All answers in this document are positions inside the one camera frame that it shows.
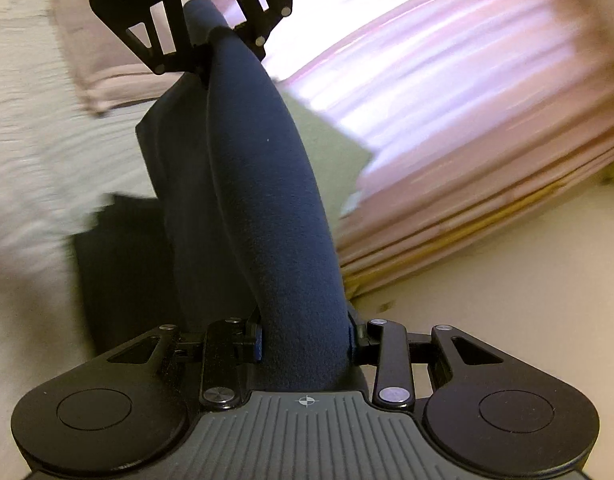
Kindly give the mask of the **striped white bed sheet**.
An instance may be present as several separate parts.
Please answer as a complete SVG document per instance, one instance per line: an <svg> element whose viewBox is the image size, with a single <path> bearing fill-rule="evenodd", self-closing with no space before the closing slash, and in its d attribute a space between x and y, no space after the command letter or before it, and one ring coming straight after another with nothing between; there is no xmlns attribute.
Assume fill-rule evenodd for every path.
<svg viewBox="0 0 614 480"><path fill-rule="evenodd" d="M0 479L28 471L16 402L91 357L70 239L111 194L152 194L135 136L151 101L88 113L50 0L0 0Z"/></svg>

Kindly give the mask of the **pink folded blanket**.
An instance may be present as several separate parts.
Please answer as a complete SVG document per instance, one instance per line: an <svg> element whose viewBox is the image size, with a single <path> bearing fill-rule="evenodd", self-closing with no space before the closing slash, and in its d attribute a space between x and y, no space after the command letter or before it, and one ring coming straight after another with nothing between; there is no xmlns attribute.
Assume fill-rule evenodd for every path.
<svg viewBox="0 0 614 480"><path fill-rule="evenodd" d="M50 0L50 8L76 94L88 113L155 100L180 78L153 74L94 15L89 0Z"/></svg>

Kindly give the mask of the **pink window curtain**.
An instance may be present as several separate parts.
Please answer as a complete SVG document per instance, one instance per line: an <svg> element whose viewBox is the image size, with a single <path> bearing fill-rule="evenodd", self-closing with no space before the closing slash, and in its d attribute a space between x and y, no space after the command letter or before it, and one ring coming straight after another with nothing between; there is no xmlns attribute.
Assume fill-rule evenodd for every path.
<svg viewBox="0 0 614 480"><path fill-rule="evenodd" d="M294 0L266 68L369 164L346 292L430 266L614 161L614 44L589 0Z"/></svg>

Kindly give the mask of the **green knitted cushion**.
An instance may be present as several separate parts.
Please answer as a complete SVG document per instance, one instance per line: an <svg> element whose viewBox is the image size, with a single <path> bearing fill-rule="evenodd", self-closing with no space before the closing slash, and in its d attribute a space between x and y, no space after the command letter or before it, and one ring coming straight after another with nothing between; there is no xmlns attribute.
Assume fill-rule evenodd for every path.
<svg viewBox="0 0 614 480"><path fill-rule="evenodd" d="M358 203L357 180L372 158L370 151L279 88L313 167L330 228Z"/></svg>

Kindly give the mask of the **navy blue garment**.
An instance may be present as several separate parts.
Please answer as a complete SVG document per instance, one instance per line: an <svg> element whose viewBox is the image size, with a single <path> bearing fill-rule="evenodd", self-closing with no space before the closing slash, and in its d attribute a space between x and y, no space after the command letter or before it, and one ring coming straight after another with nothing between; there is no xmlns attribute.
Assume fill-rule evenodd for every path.
<svg viewBox="0 0 614 480"><path fill-rule="evenodd" d="M327 218L301 137L258 58L211 1L185 5L194 61L136 133L164 214L185 326L263 332L254 385L365 390Z"/></svg>

